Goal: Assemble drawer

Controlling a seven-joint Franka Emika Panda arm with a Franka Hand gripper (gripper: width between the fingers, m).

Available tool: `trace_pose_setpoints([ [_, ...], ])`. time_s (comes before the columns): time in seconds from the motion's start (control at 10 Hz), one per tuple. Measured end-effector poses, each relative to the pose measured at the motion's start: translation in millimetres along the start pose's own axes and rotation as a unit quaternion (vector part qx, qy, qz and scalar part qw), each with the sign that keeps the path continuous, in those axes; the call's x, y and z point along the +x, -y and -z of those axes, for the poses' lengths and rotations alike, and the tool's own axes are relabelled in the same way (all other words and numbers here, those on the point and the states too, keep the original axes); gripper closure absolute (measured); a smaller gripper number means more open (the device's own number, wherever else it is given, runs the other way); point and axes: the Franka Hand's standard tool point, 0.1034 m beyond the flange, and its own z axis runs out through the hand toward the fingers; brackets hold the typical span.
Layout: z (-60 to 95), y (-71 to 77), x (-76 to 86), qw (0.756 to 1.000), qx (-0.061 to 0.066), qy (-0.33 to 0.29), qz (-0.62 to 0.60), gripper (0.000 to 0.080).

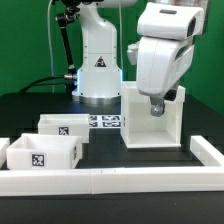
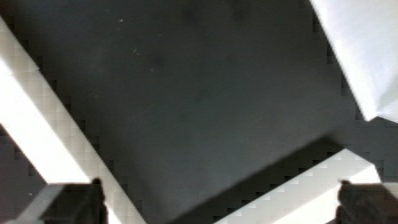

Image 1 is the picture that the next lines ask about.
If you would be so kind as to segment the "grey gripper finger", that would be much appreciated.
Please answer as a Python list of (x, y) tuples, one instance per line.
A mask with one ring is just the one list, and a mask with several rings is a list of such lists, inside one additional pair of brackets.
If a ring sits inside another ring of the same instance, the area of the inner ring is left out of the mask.
[(164, 114), (165, 112), (165, 103), (163, 98), (150, 98), (151, 102), (151, 115), (160, 117)]

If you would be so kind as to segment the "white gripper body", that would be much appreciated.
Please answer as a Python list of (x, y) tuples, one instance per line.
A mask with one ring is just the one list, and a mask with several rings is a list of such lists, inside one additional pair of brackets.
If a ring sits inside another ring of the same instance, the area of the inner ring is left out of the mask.
[(194, 46), (187, 40), (142, 37), (138, 48), (136, 85), (150, 97), (163, 97), (189, 69)]

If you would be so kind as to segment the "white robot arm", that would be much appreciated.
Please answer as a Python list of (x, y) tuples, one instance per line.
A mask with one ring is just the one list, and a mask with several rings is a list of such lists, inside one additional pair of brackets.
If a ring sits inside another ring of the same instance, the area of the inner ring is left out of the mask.
[[(111, 102), (121, 95), (122, 71), (117, 66), (117, 31), (101, 18), (99, 8), (121, 8), (138, 0), (54, 0), (65, 5), (56, 17), (68, 63), (73, 96), (89, 103)], [(137, 67), (140, 94), (151, 101), (151, 114), (160, 117), (165, 102), (177, 95), (179, 80), (189, 69), (195, 37), (204, 33), (211, 0), (149, 0), (137, 22), (141, 39), (128, 46)], [(78, 20), (83, 38), (83, 64), (74, 66), (66, 26)]]

